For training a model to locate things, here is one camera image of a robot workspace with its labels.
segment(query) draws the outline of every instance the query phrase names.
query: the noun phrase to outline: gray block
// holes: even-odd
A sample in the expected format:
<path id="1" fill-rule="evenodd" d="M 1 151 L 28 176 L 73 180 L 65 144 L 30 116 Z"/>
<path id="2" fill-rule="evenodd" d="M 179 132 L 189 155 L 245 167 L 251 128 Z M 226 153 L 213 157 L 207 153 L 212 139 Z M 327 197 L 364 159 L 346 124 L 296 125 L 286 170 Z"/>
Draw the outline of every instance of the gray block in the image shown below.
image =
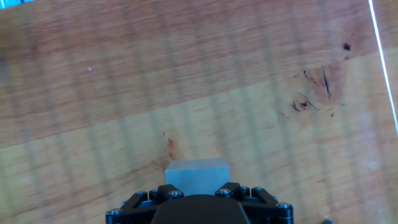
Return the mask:
<path id="1" fill-rule="evenodd" d="M 223 158 L 173 161 L 165 171 L 166 184 L 172 184 L 186 196 L 214 195 L 229 182 L 229 166 Z"/>

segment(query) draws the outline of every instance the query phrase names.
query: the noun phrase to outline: red mark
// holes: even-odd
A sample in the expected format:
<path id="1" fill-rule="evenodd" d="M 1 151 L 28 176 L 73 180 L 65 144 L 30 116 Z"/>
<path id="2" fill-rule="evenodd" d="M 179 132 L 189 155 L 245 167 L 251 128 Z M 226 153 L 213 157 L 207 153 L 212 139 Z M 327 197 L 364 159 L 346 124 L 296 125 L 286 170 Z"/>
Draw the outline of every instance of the red mark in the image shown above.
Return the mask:
<path id="1" fill-rule="evenodd" d="M 171 160 L 176 160 L 177 152 L 175 150 L 174 141 L 171 139 L 169 139 L 169 143 L 167 144 L 167 154 Z"/>

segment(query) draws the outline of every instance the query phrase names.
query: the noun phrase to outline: screw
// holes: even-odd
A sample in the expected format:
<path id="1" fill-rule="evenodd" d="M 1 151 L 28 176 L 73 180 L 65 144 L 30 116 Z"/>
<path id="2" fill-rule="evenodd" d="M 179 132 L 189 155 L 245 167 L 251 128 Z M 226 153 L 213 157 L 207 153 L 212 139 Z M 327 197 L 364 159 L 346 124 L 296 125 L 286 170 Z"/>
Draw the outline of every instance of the screw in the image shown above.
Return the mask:
<path id="1" fill-rule="evenodd" d="M 184 196 L 184 194 L 179 190 L 172 190 L 171 192 L 169 192 L 169 196 L 172 198 L 179 198 Z"/>
<path id="2" fill-rule="evenodd" d="M 278 208 L 289 208 L 291 205 L 289 203 L 286 202 L 279 202 L 276 204 L 276 207 Z"/>
<path id="3" fill-rule="evenodd" d="M 262 187 L 253 187 L 254 191 L 263 191 L 264 189 Z"/>
<path id="4" fill-rule="evenodd" d="M 123 211 L 120 208 L 114 208 L 110 211 L 107 211 L 107 215 L 120 215 Z"/>

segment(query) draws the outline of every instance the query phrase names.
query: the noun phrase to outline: white cable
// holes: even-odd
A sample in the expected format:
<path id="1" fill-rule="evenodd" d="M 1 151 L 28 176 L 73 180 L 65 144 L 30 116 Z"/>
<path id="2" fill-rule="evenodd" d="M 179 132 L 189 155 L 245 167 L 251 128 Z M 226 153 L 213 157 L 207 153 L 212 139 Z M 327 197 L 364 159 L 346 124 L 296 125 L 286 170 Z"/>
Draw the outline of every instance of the white cable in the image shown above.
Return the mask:
<path id="1" fill-rule="evenodd" d="M 379 46 L 380 59 L 381 59 L 381 65 L 383 67 L 384 79 L 386 80 L 388 96 L 390 98 L 390 104 L 391 104 L 391 108 L 392 108 L 392 115 L 394 116 L 394 122 L 396 124 L 396 131 L 397 131 L 397 134 L 398 134 L 398 122 L 397 122 L 396 108 L 394 106 L 394 100 L 392 99 L 392 94 L 391 94 L 391 90 L 390 90 L 390 83 L 388 81 L 388 74 L 387 74 L 387 69 L 386 69 L 386 61 L 384 60 L 383 49 L 381 47 L 379 28 L 377 28 L 376 16 L 374 14 L 374 9 L 373 9 L 373 0 L 369 0 L 369 6 L 371 8 L 371 14 L 372 14 L 372 20 L 373 20 L 373 26 L 374 26 L 374 33 L 376 34 L 377 45 Z"/>

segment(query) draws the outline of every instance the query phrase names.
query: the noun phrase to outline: wood grain surface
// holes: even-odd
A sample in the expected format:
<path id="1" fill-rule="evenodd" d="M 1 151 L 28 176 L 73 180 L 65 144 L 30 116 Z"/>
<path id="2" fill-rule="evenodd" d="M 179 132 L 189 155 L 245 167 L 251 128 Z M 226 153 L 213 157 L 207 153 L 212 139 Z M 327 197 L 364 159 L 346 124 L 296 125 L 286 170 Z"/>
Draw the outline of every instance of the wood grain surface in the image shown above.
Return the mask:
<path id="1" fill-rule="evenodd" d="M 374 9 L 398 98 L 398 4 Z M 367 1 L 37 0 L 0 11 L 0 72 L 1 224 L 103 223 L 220 156 L 296 223 L 398 223 Z"/>

